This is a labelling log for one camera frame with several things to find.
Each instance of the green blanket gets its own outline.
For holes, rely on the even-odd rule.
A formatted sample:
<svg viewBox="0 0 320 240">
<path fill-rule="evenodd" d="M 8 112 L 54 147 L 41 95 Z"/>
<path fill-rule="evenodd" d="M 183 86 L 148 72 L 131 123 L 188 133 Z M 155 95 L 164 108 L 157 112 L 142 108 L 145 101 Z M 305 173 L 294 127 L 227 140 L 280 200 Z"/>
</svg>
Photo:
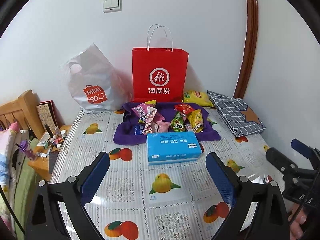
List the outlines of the green blanket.
<svg viewBox="0 0 320 240">
<path fill-rule="evenodd" d="M 33 139 L 30 146 L 34 148 L 38 140 Z M 31 201 L 36 190 L 38 182 L 41 180 L 41 176 L 38 175 L 33 168 L 28 166 L 28 159 L 25 158 L 21 168 L 21 174 L 19 182 L 16 187 L 16 194 L 14 196 L 14 213 L 17 216 L 20 224 L 23 228 L 26 228 L 26 222 L 28 218 L 28 213 L 31 206 Z M 23 240 L 24 235 L 15 223 L 17 239 Z"/>
</svg>

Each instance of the human hand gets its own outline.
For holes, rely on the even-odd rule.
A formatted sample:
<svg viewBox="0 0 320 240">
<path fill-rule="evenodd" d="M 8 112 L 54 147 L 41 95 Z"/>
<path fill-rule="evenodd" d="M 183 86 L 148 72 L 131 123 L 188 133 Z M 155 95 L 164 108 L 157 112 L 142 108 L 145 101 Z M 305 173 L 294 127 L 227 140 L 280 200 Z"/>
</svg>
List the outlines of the human hand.
<svg viewBox="0 0 320 240">
<path fill-rule="evenodd" d="M 295 213 L 295 211 L 298 209 L 299 205 L 298 204 L 294 204 L 292 207 L 292 214 Z M 302 236 L 302 229 L 300 228 L 300 225 L 302 225 L 307 219 L 306 214 L 303 212 L 303 210 L 301 209 L 301 211 L 299 212 L 298 216 L 296 217 L 296 219 L 293 221 L 293 223 L 290 226 L 290 240 L 297 240 Z"/>
</svg>

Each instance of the wooden door frame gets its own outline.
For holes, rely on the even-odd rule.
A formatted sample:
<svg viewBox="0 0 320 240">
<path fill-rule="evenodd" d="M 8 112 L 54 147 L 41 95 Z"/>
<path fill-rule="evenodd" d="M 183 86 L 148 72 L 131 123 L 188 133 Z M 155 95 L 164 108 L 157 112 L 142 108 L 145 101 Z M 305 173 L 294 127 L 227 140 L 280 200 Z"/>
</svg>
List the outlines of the wooden door frame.
<svg viewBox="0 0 320 240">
<path fill-rule="evenodd" d="M 247 0 L 247 33 L 245 37 L 243 60 L 236 85 L 234 98 L 243 98 L 248 86 L 258 37 L 258 1 Z"/>
</svg>

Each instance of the purple bottle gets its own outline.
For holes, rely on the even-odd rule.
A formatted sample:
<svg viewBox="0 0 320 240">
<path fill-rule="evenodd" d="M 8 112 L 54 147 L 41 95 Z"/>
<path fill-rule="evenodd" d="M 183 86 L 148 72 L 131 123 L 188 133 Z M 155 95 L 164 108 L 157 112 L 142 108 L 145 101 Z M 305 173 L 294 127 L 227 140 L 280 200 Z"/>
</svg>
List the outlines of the purple bottle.
<svg viewBox="0 0 320 240">
<path fill-rule="evenodd" d="M 26 157 L 32 162 L 34 162 L 37 159 L 37 156 L 33 153 L 28 141 L 26 140 L 21 141 L 19 148 L 20 148 L 20 151 L 22 151 L 26 155 Z"/>
</svg>

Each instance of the light switch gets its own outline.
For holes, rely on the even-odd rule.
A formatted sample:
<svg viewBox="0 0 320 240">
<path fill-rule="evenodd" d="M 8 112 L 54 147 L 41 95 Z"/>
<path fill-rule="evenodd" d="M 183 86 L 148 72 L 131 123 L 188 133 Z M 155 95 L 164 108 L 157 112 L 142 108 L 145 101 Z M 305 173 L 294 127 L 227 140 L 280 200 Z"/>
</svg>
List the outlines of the light switch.
<svg viewBox="0 0 320 240">
<path fill-rule="evenodd" d="M 104 8 L 104 9 L 109 9 L 109 8 L 111 8 L 111 7 L 112 7 L 111 1 L 112 1 L 112 0 L 106 0 L 106 1 L 104 1 L 104 3 L 103 3 L 103 8 Z"/>
<path fill-rule="evenodd" d="M 103 1 L 103 12 L 116 12 L 121 11 L 122 0 L 104 0 Z"/>
<path fill-rule="evenodd" d="M 115 8 L 119 6 L 119 0 L 111 0 L 111 8 Z"/>
</svg>

